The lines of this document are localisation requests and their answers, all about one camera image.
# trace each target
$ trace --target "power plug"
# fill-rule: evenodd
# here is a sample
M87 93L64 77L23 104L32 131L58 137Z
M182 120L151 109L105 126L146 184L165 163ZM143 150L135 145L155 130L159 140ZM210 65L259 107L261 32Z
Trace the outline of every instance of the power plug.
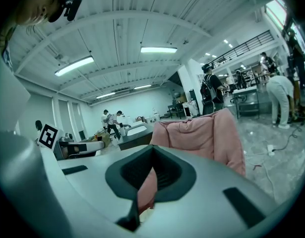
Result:
M268 149L268 155L269 156L274 156L275 153L273 152L273 145L267 145L267 149Z

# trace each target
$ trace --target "fluorescent light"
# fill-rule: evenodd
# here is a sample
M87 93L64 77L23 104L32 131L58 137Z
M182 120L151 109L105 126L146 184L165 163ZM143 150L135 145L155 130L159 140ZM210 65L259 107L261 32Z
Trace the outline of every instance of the fluorescent light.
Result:
M88 64L90 62L93 62L93 61L94 61L93 57L89 56L89 57L77 60L74 63L71 63L71 64L65 66L64 68L57 70L54 74L56 76L60 77L63 74L65 74L65 73L67 73L67 72L69 72L71 70L79 68L79 67L81 67L81 66L83 66L85 64Z
M135 87L134 89L136 90L136 89L140 89L140 88L144 88L144 87L149 87L149 86L151 86L151 85L138 86L138 87Z
M177 48L141 47L142 53L175 53Z
M101 96L96 97L96 99L104 98L104 97L111 96L111 95L114 95L114 94L115 94L115 93L104 94L104 95L101 95Z

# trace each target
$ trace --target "backpack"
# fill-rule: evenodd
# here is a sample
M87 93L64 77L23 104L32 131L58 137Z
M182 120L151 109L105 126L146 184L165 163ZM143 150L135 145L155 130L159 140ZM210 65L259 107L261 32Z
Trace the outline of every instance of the backpack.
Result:
M106 119L104 120L104 123L108 123L109 122L109 118L111 117L112 115L111 114L108 114Z
M212 86L210 81L212 75L205 75L201 86L201 95L203 97L203 102L213 101L216 96L216 89Z

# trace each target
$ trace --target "black shirt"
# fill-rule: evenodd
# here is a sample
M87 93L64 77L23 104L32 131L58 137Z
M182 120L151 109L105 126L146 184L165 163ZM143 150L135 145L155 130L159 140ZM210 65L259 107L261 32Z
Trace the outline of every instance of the black shirt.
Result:
M296 45L299 45L294 36L290 36L289 38L289 46L292 49L293 58L302 58L303 55L297 50Z
M223 99L223 94L221 90L218 90L217 88L220 87L222 84L222 82L218 79L217 76L215 75L205 75L204 77L210 77L210 81L212 86L214 87L214 89L216 89L216 98L213 100L214 103L223 103L224 99Z

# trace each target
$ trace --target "hair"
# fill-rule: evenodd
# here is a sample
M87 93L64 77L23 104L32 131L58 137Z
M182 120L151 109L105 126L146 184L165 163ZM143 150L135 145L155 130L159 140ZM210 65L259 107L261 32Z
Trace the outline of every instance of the hair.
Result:
M42 130L42 123L40 120L36 120L35 121L35 127L38 129L38 130Z
M212 66L209 65L208 63L202 66L202 70L205 74L208 73L209 70L211 70L211 69L212 69Z

